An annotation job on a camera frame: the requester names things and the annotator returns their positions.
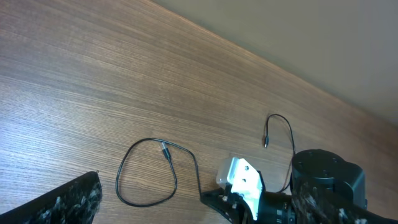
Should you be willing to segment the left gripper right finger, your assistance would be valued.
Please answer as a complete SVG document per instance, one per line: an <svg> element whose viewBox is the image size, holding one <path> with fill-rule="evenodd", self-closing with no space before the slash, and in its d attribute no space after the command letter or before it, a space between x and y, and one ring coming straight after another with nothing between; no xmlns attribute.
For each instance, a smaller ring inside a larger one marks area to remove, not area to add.
<svg viewBox="0 0 398 224"><path fill-rule="evenodd" d="M397 220L369 212L312 180L298 180L292 191L297 223L391 224Z"/></svg>

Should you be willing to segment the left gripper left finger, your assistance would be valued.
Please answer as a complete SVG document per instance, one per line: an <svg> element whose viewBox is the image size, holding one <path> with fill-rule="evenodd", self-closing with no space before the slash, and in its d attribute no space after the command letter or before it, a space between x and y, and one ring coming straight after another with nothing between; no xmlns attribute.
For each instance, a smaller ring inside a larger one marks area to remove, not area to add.
<svg viewBox="0 0 398 224"><path fill-rule="evenodd" d="M87 172L1 215L1 223L92 223L102 201L97 172Z"/></svg>

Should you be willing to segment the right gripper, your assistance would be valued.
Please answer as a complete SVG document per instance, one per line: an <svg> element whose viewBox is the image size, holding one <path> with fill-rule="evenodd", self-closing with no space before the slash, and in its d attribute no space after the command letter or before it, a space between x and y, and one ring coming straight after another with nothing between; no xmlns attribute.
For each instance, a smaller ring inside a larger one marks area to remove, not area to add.
<svg viewBox="0 0 398 224"><path fill-rule="evenodd" d="M203 192L200 200L231 223L294 224L292 197L273 192L261 193L258 211L252 213L249 204L236 193L219 188Z"/></svg>

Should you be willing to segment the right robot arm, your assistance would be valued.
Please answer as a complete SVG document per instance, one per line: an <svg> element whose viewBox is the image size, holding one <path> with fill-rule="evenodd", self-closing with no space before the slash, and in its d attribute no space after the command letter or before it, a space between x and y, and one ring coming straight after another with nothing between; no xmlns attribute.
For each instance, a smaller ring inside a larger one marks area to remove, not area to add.
<svg viewBox="0 0 398 224"><path fill-rule="evenodd" d="M290 194L269 192L260 171L245 159L221 163L219 188L201 202L231 223L369 223L365 176L360 166L322 149L292 158Z"/></svg>

